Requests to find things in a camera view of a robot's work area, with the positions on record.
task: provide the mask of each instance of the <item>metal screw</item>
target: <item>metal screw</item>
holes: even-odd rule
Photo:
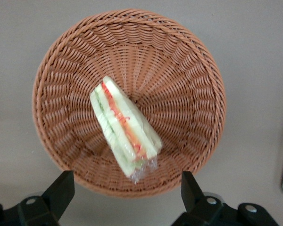
[[[251,213],[256,213],[257,212],[257,209],[254,206],[252,206],[252,205],[246,205],[245,209],[247,209]]]
[[[36,201],[36,199],[35,199],[35,198],[32,198],[32,199],[27,200],[27,201],[26,201],[26,204],[27,204],[27,205],[33,204],[35,201]]]
[[[213,199],[213,198],[207,198],[207,201],[211,205],[215,205],[217,203],[217,201],[215,199]]]

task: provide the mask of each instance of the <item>wrapped sandwich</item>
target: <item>wrapped sandwich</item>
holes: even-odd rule
[[[118,165],[126,177],[138,182],[145,171],[157,167],[160,137],[110,77],[93,90],[90,100]]]

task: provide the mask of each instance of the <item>brown wicker basket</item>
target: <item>brown wicker basket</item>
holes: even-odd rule
[[[119,168],[89,94],[112,77],[162,137],[158,169],[138,184]],[[126,9],[90,16],[50,47],[36,75],[33,118],[47,152],[62,170],[99,193],[145,197],[196,173],[220,140],[225,90],[213,57],[177,22]]]

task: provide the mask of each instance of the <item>basket weave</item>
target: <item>basket weave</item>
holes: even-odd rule
[[[137,185],[119,168],[89,99],[108,75],[162,137],[158,169]],[[81,185],[146,197],[180,185],[209,159],[225,122],[220,72],[202,42],[177,22],[126,9],[90,16],[50,47],[36,75],[33,118],[49,155]]]

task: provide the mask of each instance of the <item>black clamp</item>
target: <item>black clamp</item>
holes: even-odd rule
[[[74,194],[73,172],[64,171],[41,196],[26,198],[8,210],[0,204],[0,226],[58,226]]]
[[[183,172],[181,196],[186,212],[172,226],[278,226],[263,207],[242,203],[238,210],[205,196],[191,172]]]

